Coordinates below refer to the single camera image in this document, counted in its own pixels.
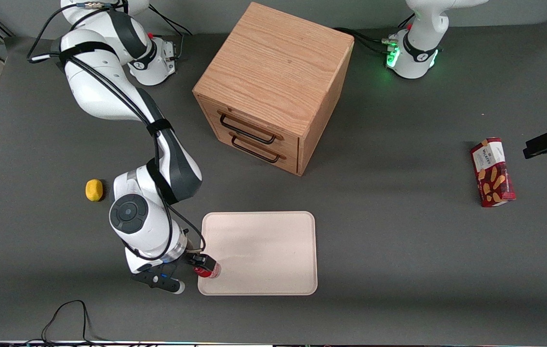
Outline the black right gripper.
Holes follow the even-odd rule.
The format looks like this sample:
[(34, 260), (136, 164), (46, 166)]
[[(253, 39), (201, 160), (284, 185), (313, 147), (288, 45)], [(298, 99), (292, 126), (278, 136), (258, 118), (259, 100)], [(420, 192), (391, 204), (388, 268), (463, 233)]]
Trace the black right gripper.
[(213, 274), (217, 266), (216, 260), (212, 257), (194, 250), (186, 250), (176, 262), (192, 266), (197, 274)]

